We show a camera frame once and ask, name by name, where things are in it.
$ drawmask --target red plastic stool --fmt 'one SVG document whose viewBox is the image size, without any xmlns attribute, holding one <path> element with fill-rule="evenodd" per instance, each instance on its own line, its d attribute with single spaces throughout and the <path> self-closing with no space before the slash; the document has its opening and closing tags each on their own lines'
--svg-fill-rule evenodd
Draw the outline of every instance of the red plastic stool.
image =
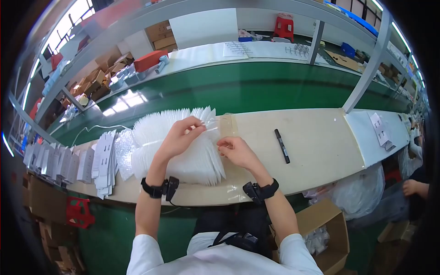
<svg viewBox="0 0 440 275">
<path fill-rule="evenodd" d="M 275 22 L 275 37 L 290 38 L 293 42 L 293 16 L 289 14 L 278 14 Z"/>
<path fill-rule="evenodd" d="M 75 205 L 71 205 L 72 201 L 77 201 Z M 80 203 L 83 203 L 84 213 L 81 213 Z M 90 224 L 95 223 L 95 216 L 90 214 L 88 209 L 89 199 L 67 197 L 66 222 L 75 227 L 86 229 Z"/>
</svg>

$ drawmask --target person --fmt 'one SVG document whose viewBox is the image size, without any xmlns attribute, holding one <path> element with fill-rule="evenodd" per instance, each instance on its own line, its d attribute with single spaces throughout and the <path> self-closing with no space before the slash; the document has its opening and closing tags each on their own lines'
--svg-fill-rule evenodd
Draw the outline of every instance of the person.
<svg viewBox="0 0 440 275">
<path fill-rule="evenodd" d="M 415 170 L 423 165 L 422 135 L 418 124 L 411 120 L 410 143 L 402 148 L 398 155 L 400 177 L 408 179 Z"/>
<path fill-rule="evenodd" d="M 183 153 L 205 130 L 202 121 L 195 117 L 174 123 L 154 155 L 145 183 L 152 187 L 161 186 L 169 160 Z M 275 182 L 240 137 L 224 137 L 217 145 L 222 156 L 247 169 L 260 187 Z M 258 250 L 257 253 L 250 252 L 216 240 L 221 237 L 219 231 L 198 232 L 202 228 L 198 225 L 205 223 L 200 219 L 196 222 L 196 235 L 189 242 L 187 255 L 165 264 L 157 242 L 161 199 L 141 191 L 136 204 L 136 233 L 127 274 L 322 274 L 299 234 L 295 212 L 286 197 L 278 189 L 264 202 L 281 242 L 279 264 L 259 254 Z M 221 239 L 234 240 L 235 233 L 228 232 Z"/>
<path fill-rule="evenodd" d="M 384 190 L 376 208 L 368 215 L 348 220 L 347 227 L 363 228 L 376 222 L 399 222 L 418 220 L 428 198 L 429 184 L 424 166 L 418 168 L 409 179 L 400 181 Z"/>
</svg>

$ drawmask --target bubble wrap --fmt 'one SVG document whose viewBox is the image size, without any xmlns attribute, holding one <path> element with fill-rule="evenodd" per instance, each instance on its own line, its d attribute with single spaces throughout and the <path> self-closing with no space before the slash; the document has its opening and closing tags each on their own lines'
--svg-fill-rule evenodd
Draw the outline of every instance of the bubble wrap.
<svg viewBox="0 0 440 275">
<path fill-rule="evenodd" d="M 117 165 L 119 173 L 124 181 L 133 175 L 132 170 L 132 153 L 138 148 L 138 144 L 134 140 L 133 131 L 124 129 L 119 133 L 118 138 L 114 142 Z"/>
</svg>

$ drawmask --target hand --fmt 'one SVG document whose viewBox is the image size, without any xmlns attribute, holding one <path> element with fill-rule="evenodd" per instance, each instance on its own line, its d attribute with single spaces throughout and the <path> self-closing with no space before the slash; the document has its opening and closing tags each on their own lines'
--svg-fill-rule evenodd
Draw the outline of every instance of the hand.
<svg viewBox="0 0 440 275">
<path fill-rule="evenodd" d="M 406 180 L 403 183 L 403 194 L 407 197 L 417 193 L 419 185 L 420 182 L 416 180 Z"/>
<path fill-rule="evenodd" d="M 191 142 L 204 131 L 206 131 L 206 127 L 202 121 L 193 116 L 176 121 L 156 152 L 155 157 L 169 161 L 171 158 L 185 152 Z"/>
<path fill-rule="evenodd" d="M 220 139 L 217 145 L 221 156 L 227 157 L 235 165 L 251 172 L 260 186 L 273 183 L 264 165 L 241 137 L 227 136 Z"/>
</svg>

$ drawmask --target blue plastic bin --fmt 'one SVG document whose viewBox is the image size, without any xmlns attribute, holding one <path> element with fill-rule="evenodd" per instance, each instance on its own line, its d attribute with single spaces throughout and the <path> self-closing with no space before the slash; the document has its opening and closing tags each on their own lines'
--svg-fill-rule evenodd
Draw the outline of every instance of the blue plastic bin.
<svg viewBox="0 0 440 275">
<path fill-rule="evenodd" d="M 341 50 L 348 56 L 348 57 L 355 57 L 356 50 L 348 45 L 347 43 L 343 42 L 341 46 Z"/>
</svg>

